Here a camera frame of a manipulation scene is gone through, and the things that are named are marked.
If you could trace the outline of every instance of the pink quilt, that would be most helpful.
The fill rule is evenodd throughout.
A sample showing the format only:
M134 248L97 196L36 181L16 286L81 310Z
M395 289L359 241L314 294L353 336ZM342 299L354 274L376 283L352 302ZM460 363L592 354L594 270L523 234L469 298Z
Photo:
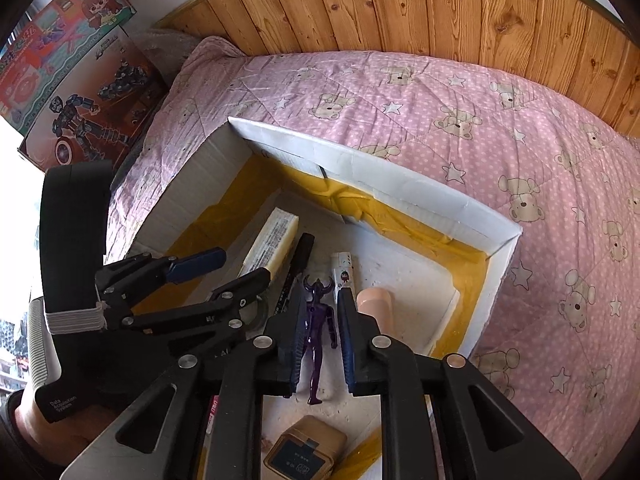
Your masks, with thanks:
M109 260L226 117L401 164L524 228L474 360L596 479L640 416L640 153L568 98L497 70L379 52L244 57L203 41L117 190Z

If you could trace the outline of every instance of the dark label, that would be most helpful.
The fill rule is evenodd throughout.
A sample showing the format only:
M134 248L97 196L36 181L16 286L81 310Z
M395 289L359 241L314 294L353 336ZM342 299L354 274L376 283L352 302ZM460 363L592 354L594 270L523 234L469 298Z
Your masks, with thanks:
M285 440L271 459L271 466L292 480L310 480L323 465L324 460L311 447L292 440Z

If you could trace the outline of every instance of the cartoon girl illustration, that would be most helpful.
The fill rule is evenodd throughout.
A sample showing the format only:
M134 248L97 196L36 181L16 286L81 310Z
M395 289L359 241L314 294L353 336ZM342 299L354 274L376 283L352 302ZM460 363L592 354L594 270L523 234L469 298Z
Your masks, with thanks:
M89 25L96 30L111 21L122 10L122 4L116 0L83 0L82 12Z

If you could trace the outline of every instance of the wooden headboard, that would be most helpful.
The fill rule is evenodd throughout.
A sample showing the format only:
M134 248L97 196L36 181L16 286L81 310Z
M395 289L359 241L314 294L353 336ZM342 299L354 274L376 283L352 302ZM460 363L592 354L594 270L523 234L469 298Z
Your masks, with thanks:
M193 0L159 26L249 56L381 50L498 68L640 137L640 49L594 0Z

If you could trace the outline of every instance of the white cardboard box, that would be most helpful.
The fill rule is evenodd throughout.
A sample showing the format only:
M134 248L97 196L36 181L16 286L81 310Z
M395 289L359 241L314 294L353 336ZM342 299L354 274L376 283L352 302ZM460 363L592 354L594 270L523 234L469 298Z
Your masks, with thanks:
M330 178L370 194L373 198L448 237L486 253L488 267L462 343L454 349L469 356L489 319L500 283L507 271L522 228L500 213L421 174L382 158L317 137L271 124L229 118L202 143L149 213L130 254L165 254L185 229L209 206L216 204L249 158L257 153L319 178ZM227 265L210 273L186 304L203 301L210 290L234 279L255 237L274 206L300 217L298 236L316 236L308 266L311 279L330 275L330 255L349 251L354 258L356 286L384 286L394 297L396 336L415 352L428 354L443 333L460 297L447 269L388 240L363 222L323 210L289 192L276 192L262 204L242 234L226 248ZM268 301L273 309L288 262L272 284ZM266 399L263 436L277 437L311 413L348 435L353 449L380 423L377 398L354 399L347 392L339 349L328 337L319 397L308 406L310 362L303 362L298 392L292 399Z

